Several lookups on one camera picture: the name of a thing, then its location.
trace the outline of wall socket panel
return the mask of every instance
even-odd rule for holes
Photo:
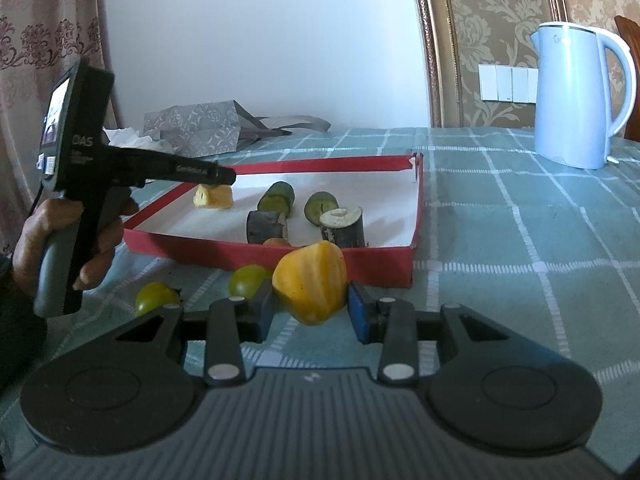
[[[478,65],[482,101],[536,102],[538,69],[526,66]]]

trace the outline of tablecloth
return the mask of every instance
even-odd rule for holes
[[[267,139],[220,156],[223,164],[292,158],[425,156],[424,214],[410,290],[370,288],[405,298],[419,310],[463,303],[524,336],[574,359],[604,393],[589,448],[623,470],[640,453],[640,151],[614,139],[619,165],[585,171],[533,152],[532,132],[500,128],[337,130]],[[137,190],[142,205],[173,184]],[[230,273],[183,266],[121,245],[104,283],[86,294],[75,315],[50,321],[43,361],[133,318],[146,283],[182,289],[187,310],[226,295]],[[203,345],[190,344],[185,367],[202,371]],[[247,371],[256,365],[344,367],[375,373],[380,345],[362,346],[343,310],[320,327],[277,314],[268,340],[243,344]],[[433,344],[420,343],[420,373],[438,367]],[[24,378],[0,399],[7,463],[34,443],[22,420]]]

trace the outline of kettle lid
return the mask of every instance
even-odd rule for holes
[[[576,30],[583,30],[585,32],[590,32],[591,34],[595,34],[596,32],[592,27],[588,25],[578,25],[578,23],[570,23],[570,22],[545,22],[540,23],[539,27],[566,27],[566,28],[574,28]]]

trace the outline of curtain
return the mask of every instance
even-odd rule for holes
[[[0,249],[13,250],[39,186],[50,90],[78,56],[104,67],[98,0],[0,0]],[[110,109],[106,124],[115,127]]]

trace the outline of display screen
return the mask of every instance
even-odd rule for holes
[[[60,112],[65,103],[66,90],[69,86],[69,79],[63,82],[53,91],[51,102],[49,103],[49,111],[47,113],[47,121],[44,125],[42,133],[41,145],[52,144],[58,140],[58,124],[60,122]]]

